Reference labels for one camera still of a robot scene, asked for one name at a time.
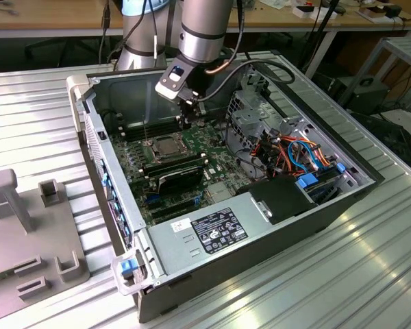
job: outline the sticker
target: sticker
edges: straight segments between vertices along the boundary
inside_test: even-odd
[[[191,221],[189,224],[208,254],[214,254],[248,237],[230,208]]]
[[[176,233],[182,230],[185,230],[186,228],[191,228],[190,224],[190,219],[185,218],[182,219],[181,221],[176,221],[175,223],[171,223],[172,230]]]

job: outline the metal shelf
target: metal shelf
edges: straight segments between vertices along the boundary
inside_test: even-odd
[[[386,74],[390,66],[393,65],[396,58],[399,58],[407,62],[411,66],[411,38],[401,37],[401,38],[382,38],[374,50],[371,52],[370,56],[366,59],[365,63],[361,66],[361,69],[358,71],[358,74],[354,77],[353,81],[347,87],[347,89],[342,94],[338,103],[340,105],[346,104],[347,100],[352,95],[356,86],[360,83],[364,75],[369,71],[372,65],[379,58],[379,55],[383,50],[388,50],[391,52],[391,57],[386,61],[383,67],[379,70],[376,75],[376,78],[382,79]],[[407,103],[406,107],[411,106],[411,99]]]

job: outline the power supply label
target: power supply label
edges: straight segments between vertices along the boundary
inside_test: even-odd
[[[248,237],[230,208],[222,209],[190,223],[208,254],[214,254]]]

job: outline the wooden desk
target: wooden desk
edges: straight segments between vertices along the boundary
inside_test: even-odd
[[[54,36],[100,36],[101,16],[105,0],[11,0],[18,16],[0,12],[0,38],[35,38]],[[337,16],[327,24],[326,36],[311,65],[306,71],[312,77],[339,31],[390,31],[408,30],[411,36],[411,21],[374,24],[356,13],[357,8],[347,8],[344,16]],[[285,7],[277,10],[259,1],[254,10],[246,11],[246,32],[308,32],[312,19],[301,19]],[[107,35],[123,35],[123,18],[117,7],[111,6],[111,28]],[[236,11],[233,10],[228,32],[238,31]]]

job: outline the blue latch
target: blue latch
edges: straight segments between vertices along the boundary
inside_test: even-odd
[[[340,171],[340,173],[343,173],[345,171],[345,165],[343,165],[341,162],[336,164],[336,168]]]
[[[104,173],[102,177],[102,186],[107,186],[107,179],[108,179],[108,174]]]
[[[297,180],[297,183],[299,183],[299,185],[302,188],[306,188],[309,185],[315,184],[317,183],[318,180],[317,178],[314,176],[313,173],[306,173],[304,175],[299,176],[299,179]]]
[[[121,262],[121,266],[122,266],[121,274],[125,279],[132,277],[132,275],[134,274],[134,271],[140,267],[138,265],[137,259],[135,258],[124,260],[123,262]]]

